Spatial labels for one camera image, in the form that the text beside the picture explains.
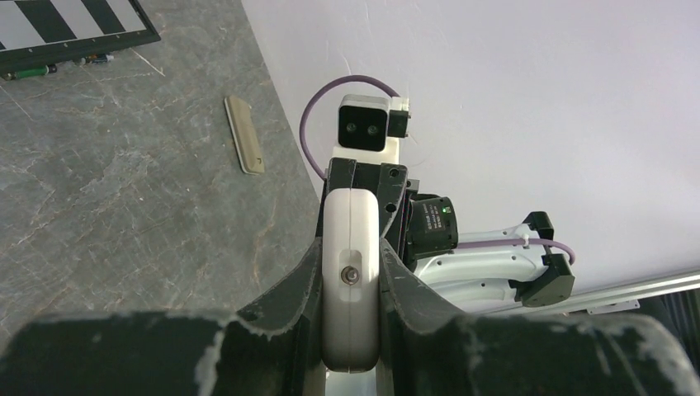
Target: beige plastic strip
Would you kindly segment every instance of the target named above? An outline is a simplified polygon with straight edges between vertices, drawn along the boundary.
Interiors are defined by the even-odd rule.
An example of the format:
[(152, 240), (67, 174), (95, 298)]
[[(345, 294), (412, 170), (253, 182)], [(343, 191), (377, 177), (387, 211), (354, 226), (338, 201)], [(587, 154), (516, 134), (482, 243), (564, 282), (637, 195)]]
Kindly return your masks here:
[(265, 173), (263, 154), (250, 118), (250, 106), (235, 96), (225, 98), (224, 104), (243, 172), (253, 175)]

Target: white plastic housing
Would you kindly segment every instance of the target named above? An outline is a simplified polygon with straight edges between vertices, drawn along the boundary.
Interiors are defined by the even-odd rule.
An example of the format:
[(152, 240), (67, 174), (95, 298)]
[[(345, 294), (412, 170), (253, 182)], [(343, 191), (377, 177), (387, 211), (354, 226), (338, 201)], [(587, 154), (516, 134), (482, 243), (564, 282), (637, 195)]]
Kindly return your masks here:
[(373, 163), (381, 165), (382, 163), (399, 163), (399, 138), (386, 138), (386, 146), (382, 151), (356, 150), (354, 148), (345, 148), (336, 142), (333, 147), (334, 158), (355, 159), (360, 163)]
[[(324, 204), (323, 314), (321, 339), (333, 371), (372, 369), (379, 356), (379, 205), (360, 189), (331, 191)], [(346, 266), (359, 280), (341, 279)]]
[[(485, 233), (463, 233), (462, 242), (495, 239), (539, 238), (527, 224)], [(546, 267), (542, 263), (542, 245), (479, 247), (456, 249), (446, 254), (421, 260), (416, 274), (436, 293), (454, 305), (462, 306), (474, 300), (504, 300), (515, 298), (515, 289), (508, 280), (534, 281)]]

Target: gray marble countertop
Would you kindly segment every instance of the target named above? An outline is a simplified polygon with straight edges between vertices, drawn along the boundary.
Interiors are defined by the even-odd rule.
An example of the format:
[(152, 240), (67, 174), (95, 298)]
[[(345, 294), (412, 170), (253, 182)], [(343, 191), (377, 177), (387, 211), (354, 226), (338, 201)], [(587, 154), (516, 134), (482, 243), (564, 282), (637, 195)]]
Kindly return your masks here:
[[(312, 241), (319, 201), (240, 2), (143, 6), (163, 41), (0, 82), (0, 349), (46, 312), (237, 309)], [(240, 169), (232, 94), (264, 175)]]

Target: screw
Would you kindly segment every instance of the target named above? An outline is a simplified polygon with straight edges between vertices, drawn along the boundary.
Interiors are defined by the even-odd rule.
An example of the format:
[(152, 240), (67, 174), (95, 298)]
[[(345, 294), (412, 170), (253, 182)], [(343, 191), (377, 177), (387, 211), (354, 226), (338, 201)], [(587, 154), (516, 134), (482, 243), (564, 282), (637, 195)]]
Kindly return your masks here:
[(352, 266), (346, 266), (343, 271), (340, 272), (340, 279), (348, 285), (352, 286), (360, 280), (360, 273)]

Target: white wall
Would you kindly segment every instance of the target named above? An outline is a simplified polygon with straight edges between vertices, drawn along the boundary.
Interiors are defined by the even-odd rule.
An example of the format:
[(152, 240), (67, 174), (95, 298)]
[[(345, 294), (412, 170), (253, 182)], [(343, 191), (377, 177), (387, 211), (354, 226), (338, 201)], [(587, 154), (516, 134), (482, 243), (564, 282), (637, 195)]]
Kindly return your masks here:
[[(410, 97), (402, 162), (452, 198), (461, 232), (547, 211), (579, 254), (577, 291), (700, 266), (698, 0), (244, 5), (294, 131), (339, 76)], [(320, 163), (349, 92), (376, 90), (318, 104)]]

